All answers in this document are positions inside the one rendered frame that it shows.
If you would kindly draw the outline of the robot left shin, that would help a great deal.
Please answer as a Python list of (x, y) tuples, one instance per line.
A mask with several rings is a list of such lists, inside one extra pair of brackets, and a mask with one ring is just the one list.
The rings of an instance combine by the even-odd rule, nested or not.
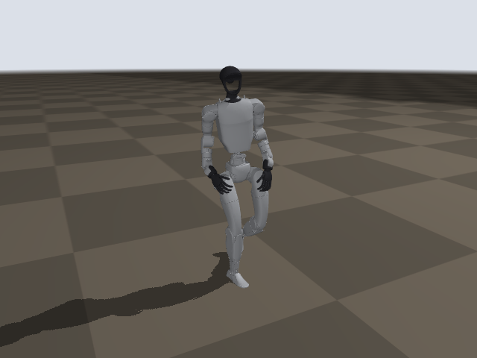
[(256, 234), (261, 233), (263, 231), (263, 229), (253, 230), (251, 225), (250, 225), (250, 222), (246, 222), (246, 224), (244, 224), (244, 227), (242, 228), (242, 230), (243, 230), (242, 238), (244, 238), (246, 236), (253, 236), (253, 235), (256, 235)]

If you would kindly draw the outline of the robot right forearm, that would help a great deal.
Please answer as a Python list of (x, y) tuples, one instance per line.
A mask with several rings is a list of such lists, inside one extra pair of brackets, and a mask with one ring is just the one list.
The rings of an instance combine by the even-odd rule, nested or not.
[[(203, 147), (203, 136), (201, 138), (201, 153), (202, 153), (202, 168), (206, 175), (209, 175), (211, 170), (209, 166), (212, 166), (212, 149)], [(214, 167), (214, 166), (213, 166)]]

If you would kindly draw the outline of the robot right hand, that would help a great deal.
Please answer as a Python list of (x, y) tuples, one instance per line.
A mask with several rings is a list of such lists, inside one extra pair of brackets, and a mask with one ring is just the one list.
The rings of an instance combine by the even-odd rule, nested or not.
[(213, 166), (209, 166), (209, 169), (211, 170), (211, 172), (207, 176), (208, 178), (212, 179), (213, 186), (218, 190), (220, 194), (223, 195), (223, 192), (229, 193), (228, 191), (232, 191), (231, 189), (228, 189), (225, 186), (230, 188), (232, 188), (233, 186), (230, 186), (223, 181), (223, 179), (229, 180), (228, 177), (224, 177), (222, 175), (217, 174), (217, 171), (215, 170)]

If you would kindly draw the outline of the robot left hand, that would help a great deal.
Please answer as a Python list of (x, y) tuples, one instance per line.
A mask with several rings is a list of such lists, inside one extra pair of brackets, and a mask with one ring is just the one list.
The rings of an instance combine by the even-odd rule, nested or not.
[(257, 183), (260, 182), (261, 179), (263, 179), (262, 185), (258, 189), (261, 189), (259, 190), (260, 192), (265, 192), (271, 188), (271, 181), (272, 181), (271, 170), (273, 169), (273, 166), (272, 167), (268, 166), (268, 160), (265, 159), (263, 161), (262, 168), (264, 169), (264, 171), (262, 173), (262, 176), (257, 180)]

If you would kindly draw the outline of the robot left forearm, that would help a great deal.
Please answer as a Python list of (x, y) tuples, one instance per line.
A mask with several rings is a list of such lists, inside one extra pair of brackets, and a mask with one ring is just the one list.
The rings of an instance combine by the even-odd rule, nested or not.
[[(265, 132), (266, 133), (266, 132)], [(268, 138), (267, 138), (267, 135), (266, 135), (266, 138), (263, 139), (262, 141), (260, 141), (258, 143), (258, 146), (260, 148), (260, 151), (261, 151), (261, 154), (262, 154), (262, 159), (263, 161), (266, 159), (268, 160), (268, 166), (272, 167), (274, 162), (273, 162), (273, 155), (271, 153), (271, 149), (269, 147), (269, 142), (268, 142)], [(263, 162), (262, 162), (262, 165), (263, 165)]]

